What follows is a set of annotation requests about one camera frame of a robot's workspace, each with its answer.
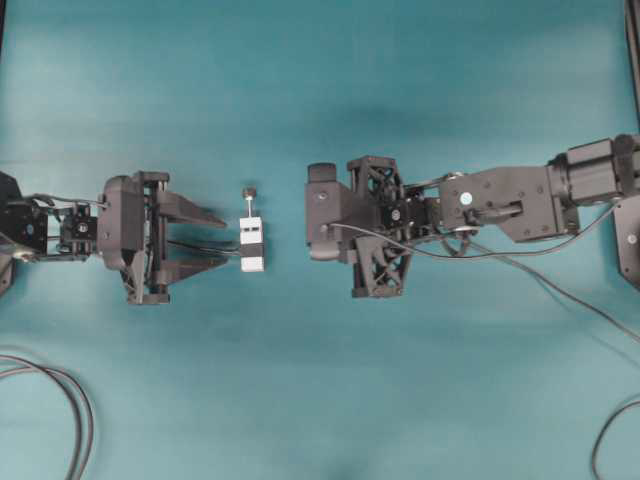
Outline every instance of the bracket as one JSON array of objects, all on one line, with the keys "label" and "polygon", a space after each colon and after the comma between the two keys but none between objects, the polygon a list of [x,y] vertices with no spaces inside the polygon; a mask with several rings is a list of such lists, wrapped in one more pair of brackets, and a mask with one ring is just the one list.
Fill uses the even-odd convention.
[{"label": "bracket", "polygon": [[[625,3],[625,27],[629,63],[633,78],[633,91],[638,119],[640,120],[640,0]],[[640,196],[631,197],[618,204],[613,212],[618,269],[634,287],[640,289]]]}]

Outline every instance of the black bracket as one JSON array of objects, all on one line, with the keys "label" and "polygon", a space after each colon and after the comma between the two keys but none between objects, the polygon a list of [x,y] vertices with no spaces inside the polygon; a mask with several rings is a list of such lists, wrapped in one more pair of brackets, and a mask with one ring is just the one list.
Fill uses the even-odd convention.
[{"label": "black bracket", "polygon": [[[633,90],[636,100],[636,112],[640,120],[640,0],[627,0],[625,5],[625,26],[627,34],[627,47],[633,78]],[[616,139],[619,142],[618,149],[623,150],[626,162],[616,165],[617,169],[629,169],[632,167],[631,154],[626,154],[624,139]],[[623,191],[635,190],[635,175],[628,174],[620,177]],[[633,196],[621,201],[614,211],[614,227],[616,244],[618,247],[618,269],[620,274],[633,286],[640,288],[640,196]]]}]

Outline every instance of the black cable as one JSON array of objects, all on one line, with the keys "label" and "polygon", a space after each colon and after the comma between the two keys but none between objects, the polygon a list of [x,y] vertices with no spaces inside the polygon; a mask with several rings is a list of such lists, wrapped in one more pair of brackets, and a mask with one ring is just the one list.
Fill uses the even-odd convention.
[{"label": "black cable", "polygon": [[7,361],[17,363],[26,367],[26,369],[37,371],[48,377],[51,381],[53,381],[64,393],[65,397],[69,401],[71,405],[71,410],[73,413],[74,423],[75,423],[75,442],[73,448],[73,454],[71,457],[71,462],[69,464],[69,469],[65,476],[66,480],[78,480],[80,476],[75,476],[75,472],[78,471],[78,465],[80,463],[80,455],[82,451],[82,417],[80,415],[80,409],[78,407],[78,403],[74,398],[73,394],[69,391],[69,389],[55,376],[55,373],[51,373],[48,371],[47,367],[42,367],[37,365],[29,360],[24,358],[16,357],[14,355],[2,355],[0,354],[0,361]]},{"label": "black cable", "polygon": [[[89,401],[89,397],[86,392],[80,385],[80,383],[69,373],[64,370],[59,370],[57,368],[52,367],[43,367],[47,372],[52,373],[54,375],[58,375],[64,378],[66,381],[71,383],[74,388],[80,394],[80,399],[82,400],[82,404],[85,409],[85,414],[87,417],[87,444],[85,445],[84,454],[82,455],[82,459],[79,461],[79,466],[75,469],[78,472],[76,479],[80,479],[89,463],[89,457],[91,456],[91,450],[93,448],[94,441],[94,431],[95,431],[95,420],[93,417],[93,409],[91,408],[91,402]],[[23,373],[39,373],[38,370],[35,370],[30,367],[17,367],[12,368],[10,370],[5,370],[4,372],[0,372],[0,379],[11,377],[13,375],[19,375]]]},{"label": "black cable", "polygon": [[[482,245],[476,243],[476,242],[471,242],[471,247],[474,248],[475,250],[478,250],[480,252],[485,252],[485,253],[494,253],[491,250],[489,250],[486,247],[483,247]],[[625,335],[628,335],[630,338],[632,338],[633,340],[635,340],[636,342],[640,343],[640,334],[634,332],[633,330],[631,330],[630,328],[626,327],[624,324],[620,323],[618,320],[616,320],[615,318],[613,318],[611,315],[609,315],[607,312],[605,312],[604,310],[601,310],[600,308],[591,305],[590,303],[576,297],[575,295],[573,295],[572,293],[568,292],[567,290],[565,290],[564,288],[562,288],[560,285],[556,284],[555,282],[553,282],[552,280],[550,280],[549,278],[547,278],[545,275],[543,275],[542,273],[538,272],[537,270],[529,267],[528,265],[525,265],[524,263],[520,263],[517,262],[516,260],[512,260],[510,258],[507,258],[505,256],[496,256],[494,257],[495,260],[498,260],[500,262],[506,263],[508,265],[511,265],[515,268],[518,268],[524,272],[527,272],[530,275],[533,275],[535,278],[537,278],[538,280],[540,280],[541,282],[543,282],[544,284],[548,285],[549,287],[553,288],[555,291],[557,291],[558,293],[560,293],[561,295],[564,295],[565,297],[567,297],[569,300],[582,305],[584,308],[587,308],[589,310],[591,310],[592,312],[594,312],[597,315],[600,315],[602,318],[604,318],[606,321],[608,321],[609,323],[611,323],[614,327],[616,327],[618,330],[620,330],[622,333],[624,333]]]},{"label": "black cable", "polygon": [[[485,252],[485,253],[491,252],[491,250],[489,250],[488,248],[485,248],[482,245],[479,245],[479,244],[477,244],[475,242],[471,242],[471,247],[476,249],[476,250],[478,250],[478,251],[480,251],[480,252]],[[553,288],[555,291],[557,291],[558,293],[564,295],[569,300],[571,300],[571,301],[573,301],[575,303],[578,303],[579,305],[582,305],[583,307],[585,307],[585,308],[591,310],[592,312],[600,315],[602,318],[607,320],[609,323],[611,323],[618,330],[620,330],[624,334],[628,335],[634,341],[640,343],[640,335],[639,334],[637,334],[633,330],[629,329],[628,327],[626,327],[625,325],[623,325],[622,323],[617,321],[615,318],[613,318],[611,315],[609,315],[605,311],[603,311],[603,310],[599,309],[598,307],[596,307],[594,305],[591,305],[590,303],[588,303],[588,302],[576,297],[575,295],[569,293],[568,291],[566,291],[565,289],[560,287],[558,284],[556,284],[555,282],[551,281],[545,275],[543,275],[542,273],[538,272],[537,270],[535,270],[535,269],[533,269],[533,268],[531,268],[531,267],[529,267],[527,265],[524,265],[523,263],[517,262],[516,260],[512,260],[512,259],[506,258],[506,257],[496,257],[496,260],[501,261],[503,263],[506,263],[508,265],[511,265],[511,266],[513,266],[515,268],[518,268],[518,269],[520,269],[520,270],[522,270],[522,271],[534,276],[537,280],[540,280],[544,284],[546,284],[549,287]],[[609,427],[614,422],[614,420],[616,418],[618,418],[618,416],[620,416],[625,411],[630,410],[630,409],[635,408],[635,407],[640,407],[640,400],[627,403],[626,405],[623,405],[622,407],[618,408],[615,412],[613,412],[609,416],[609,418],[605,422],[604,426],[600,429],[600,432],[598,433],[598,437],[596,438],[596,441],[595,441],[595,443],[593,445],[593,449],[591,450],[591,471],[592,471],[593,476],[594,476],[594,478],[596,480],[603,480],[603,477],[600,475],[600,472],[598,470],[598,453],[600,452],[600,446],[602,445],[602,440],[604,439],[605,434],[609,430]]]},{"label": "black cable", "polygon": [[618,418],[624,412],[637,407],[640,407],[640,400],[629,402],[626,405],[618,408],[609,416],[609,418],[607,418],[607,421],[604,423],[604,426],[600,430],[600,433],[598,433],[598,438],[596,439],[596,443],[594,444],[593,450],[591,451],[591,471],[593,472],[593,476],[596,478],[596,480],[603,480],[603,477],[600,475],[600,471],[598,470],[598,452],[600,451],[600,445],[602,444],[602,440],[604,439],[607,430],[609,430],[609,427],[616,418]]},{"label": "black cable", "polygon": [[373,237],[386,240],[391,245],[394,245],[398,248],[402,248],[416,255],[431,257],[438,260],[482,260],[485,258],[496,258],[496,257],[534,257],[534,256],[548,255],[550,253],[555,253],[573,244],[574,242],[576,242],[577,240],[585,236],[587,233],[589,233],[591,230],[596,228],[598,225],[600,225],[609,215],[613,213],[613,210],[617,207],[617,205],[618,205],[617,203],[614,203],[610,208],[608,208],[602,214],[600,214],[600,216],[596,218],[587,228],[585,228],[584,230],[581,230],[576,235],[571,237],[569,240],[559,243],[558,245],[555,245],[551,248],[546,248],[544,250],[534,250],[530,252],[492,252],[492,253],[485,253],[482,255],[472,255],[467,257],[452,256],[452,255],[438,255],[436,253],[427,252],[426,250],[420,250],[419,248],[415,248],[415,247],[400,243],[392,238],[389,238],[388,236],[382,233],[374,232],[373,230],[369,230],[367,228],[356,227],[355,225],[348,225],[345,223],[330,223],[329,226],[346,228],[348,230],[353,230],[355,232],[364,233],[365,235],[371,235]]},{"label": "black cable", "polygon": [[205,253],[205,254],[208,254],[208,255],[225,255],[225,256],[239,256],[240,255],[240,249],[239,248],[225,249],[225,248],[217,248],[217,247],[205,247],[205,246],[201,246],[201,245],[194,245],[192,243],[181,242],[181,241],[178,241],[178,240],[168,240],[167,243],[169,243],[170,245],[174,245],[176,247],[179,247],[179,248],[184,248],[184,249],[187,249],[187,250],[194,250],[196,252]]},{"label": "black cable", "polygon": [[24,200],[41,200],[41,201],[46,201],[48,200],[56,200],[58,202],[62,202],[62,203],[84,203],[87,205],[95,205],[96,207],[106,207],[107,204],[104,202],[98,202],[96,200],[86,200],[84,198],[65,198],[65,197],[58,197],[56,195],[49,195],[48,193],[34,193],[32,195],[28,195],[26,197],[24,197]]}]

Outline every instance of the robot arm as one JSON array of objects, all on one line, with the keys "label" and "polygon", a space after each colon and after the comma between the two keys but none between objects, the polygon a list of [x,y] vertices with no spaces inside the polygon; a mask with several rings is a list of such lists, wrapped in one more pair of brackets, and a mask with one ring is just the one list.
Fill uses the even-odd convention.
[{"label": "robot arm", "polygon": [[[355,297],[401,295],[410,252],[332,224],[381,233],[407,246],[491,224],[514,242],[575,235],[580,229],[578,207],[637,199],[639,151],[640,137],[621,135],[572,148],[546,166],[452,173],[412,185],[403,184],[391,158],[367,156],[350,162],[350,187],[337,181],[335,165],[311,165],[305,199],[311,257],[353,265]],[[438,195],[428,196],[431,189]],[[619,243],[633,228],[626,218],[629,210],[625,215],[615,212]],[[622,268],[622,253],[620,257],[623,275],[636,283],[631,269]]]},{"label": "robot arm", "polygon": [[[226,223],[171,192],[168,183],[168,173],[137,172],[107,181],[98,201],[24,197],[16,180],[0,172],[0,295],[12,284],[16,260],[85,261],[98,255],[108,269],[120,273],[130,304],[162,304],[169,302],[170,285],[225,264],[228,255],[244,258],[239,247],[224,250],[170,241],[172,223],[212,228],[225,228]],[[70,206],[59,207],[56,201]],[[52,218],[59,223],[58,236],[49,236]],[[262,225],[260,217],[252,220]],[[251,253],[254,262],[255,257],[263,261],[262,231],[258,240]],[[52,241],[57,241],[53,252]],[[171,243],[207,255],[171,259]]]}]

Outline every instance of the teal table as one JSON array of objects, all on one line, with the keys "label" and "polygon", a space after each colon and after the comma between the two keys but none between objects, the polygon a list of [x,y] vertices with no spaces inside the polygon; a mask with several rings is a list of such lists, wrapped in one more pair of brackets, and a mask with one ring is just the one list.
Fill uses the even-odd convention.
[{"label": "teal table", "polygon": [[[415,259],[403,297],[353,300],[304,238],[310,163],[346,180],[387,155],[418,181],[636,131],[622,1],[13,0],[0,97],[25,193],[167,170],[229,221],[215,238],[237,237],[245,185],[266,221],[266,273],[232,262],[168,306],[128,306],[99,259],[20,269],[1,350],[87,386],[88,479],[584,479],[640,392],[638,346],[522,272]],[[640,329],[610,221],[528,263]],[[1,382],[0,478],[62,478],[72,433],[44,379]],[[613,428],[607,478],[637,475],[639,435],[639,413]]]}]

